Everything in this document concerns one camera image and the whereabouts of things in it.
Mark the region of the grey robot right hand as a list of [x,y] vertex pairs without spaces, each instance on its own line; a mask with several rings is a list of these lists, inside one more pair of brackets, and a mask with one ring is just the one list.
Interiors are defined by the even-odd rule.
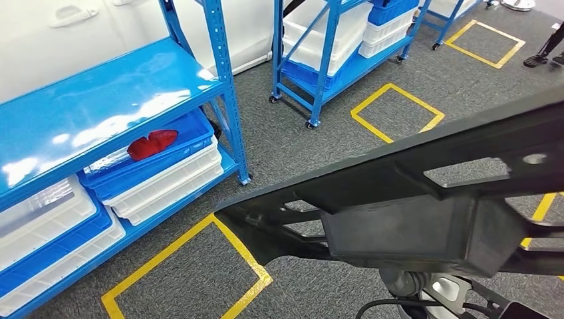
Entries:
[[379,275],[385,287],[395,296],[410,296],[414,291],[412,279],[403,270],[381,268]]

